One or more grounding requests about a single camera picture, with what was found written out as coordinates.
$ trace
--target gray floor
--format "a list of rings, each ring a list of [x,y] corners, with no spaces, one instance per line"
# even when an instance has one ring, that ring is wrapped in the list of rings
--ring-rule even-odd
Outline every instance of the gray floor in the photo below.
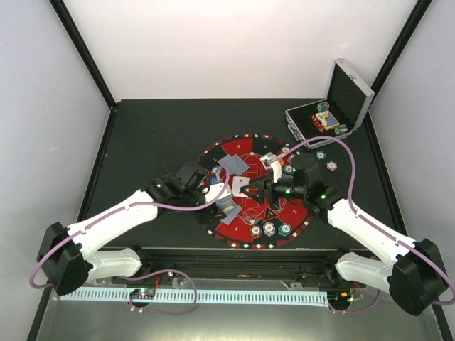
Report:
[[[361,308],[374,299],[356,301]],[[154,308],[180,310],[182,305]],[[334,315],[326,308],[272,305],[203,305],[189,315],[171,317],[131,312],[126,303],[51,299],[38,341],[235,340],[235,341],[438,341],[441,335],[429,308],[419,317],[401,311],[383,296],[361,315]]]

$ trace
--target triangle symbol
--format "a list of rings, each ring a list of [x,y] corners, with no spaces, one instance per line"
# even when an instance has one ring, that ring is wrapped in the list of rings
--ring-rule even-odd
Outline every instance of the triangle symbol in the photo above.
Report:
[[[268,222],[269,220],[278,218],[278,216],[279,216],[278,213],[276,213],[276,212],[275,212],[274,210],[272,210],[270,207],[267,207],[267,208],[265,209],[263,221],[264,221],[264,222]]]

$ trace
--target black metal frame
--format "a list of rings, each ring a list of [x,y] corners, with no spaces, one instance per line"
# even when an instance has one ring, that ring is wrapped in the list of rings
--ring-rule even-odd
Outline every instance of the black metal frame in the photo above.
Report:
[[[96,66],[96,63],[93,60],[93,57],[91,56],[88,50],[88,47],[85,45],[85,42],[82,36],[80,35],[80,32],[77,29],[74,20],[71,18],[71,15],[68,9],[66,8],[65,3],[63,2],[63,0],[49,1],[52,4],[58,17],[60,18],[65,30],[67,31],[68,35],[73,41],[77,51],[80,54],[80,57],[84,61],[84,64],[87,66],[87,69],[89,70],[93,80],[98,86],[98,89],[100,90],[102,96],[104,97],[108,107],[111,109],[109,120],[107,122],[106,129],[102,137],[102,142],[92,170],[92,174],[90,176],[90,181],[85,192],[84,199],[82,201],[82,207],[77,217],[77,220],[81,221],[87,218],[87,211],[92,201],[93,192],[95,190],[97,179],[100,174],[107,144],[109,143],[109,138],[111,136],[112,129],[114,126],[115,117],[117,114],[116,111],[117,103],[115,102],[114,97],[112,96],[109,88],[107,87],[107,84],[104,81],[101,72]],[[378,76],[375,78],[375,81],[373,82],[372,89],[376,92],[376,95],[378,95],[378,92],[384,85],[385,80],[392,71],[402,51],[405,49],[407,42],[411,38],[412,34],[414,33],[414,30],[418,26],[420,20],[422,19],[431,2],[432,0],[418,0],[417,3],[415,4],[411,14],[409,15],[409,18],[404,24],[400,34],[397,37],[397,40],[395,41],[392,49],[390,50],[389,55],[387,56],[384,64],[382,65],[378,73]],[[393,191],[392,183],[390,182],[390,177],[385,166],[384,158],[382,157],[382,153],[378,143],[378,138],[373,128],[373,123],[370,115],[367,115],[365,118],[365,130],[367,131],[371,149],[373,150],[373,156],[376,162],[376,166],[378,167],[380,179],[382,182],[382,186],[384,187],[387,203],[392,214],[394,226],[397,228],[398,232],[406,234],[405,224],[400,213],[397,198],[395,197]],[[28,340],[35,340],[38,335],[38,331],[43,320],[44,312],[46,311],[47,302],[50,299],[50,293],[51,293],[50,288],[44,290],[43,296],[38,306],[38,310],[35,315],[35,319],[33,321],[30,333],[28,335]],[[443,339],[445,341],[453,340],[453,337],[449,329],[449,325],[447,324],[447,320],[445,318],[441,306],[434,305],[433,310],[434,313],[436,314],[438,326],[439,329],[441,330]]]

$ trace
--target white backdrop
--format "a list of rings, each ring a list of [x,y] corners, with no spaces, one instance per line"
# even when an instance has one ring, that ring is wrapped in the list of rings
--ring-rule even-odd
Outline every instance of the white backdrop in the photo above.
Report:
[[[416,0],[66,0],[114,98],[322,97],[371,85]]]

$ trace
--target open case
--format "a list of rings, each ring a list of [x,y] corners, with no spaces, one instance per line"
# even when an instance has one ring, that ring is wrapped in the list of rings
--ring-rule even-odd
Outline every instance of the open case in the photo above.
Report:
[[[310,104],[286,110],[288,128],[297,141],[305,141],[315,136],[333,136],[345,139],[363,122],[375,92],[359,77],[343,59],[335,61],[327,98]],[[325,112],[335,119],[336,125],[325,129],[318,115]],[[313,149],[330,141],[309,143]]]

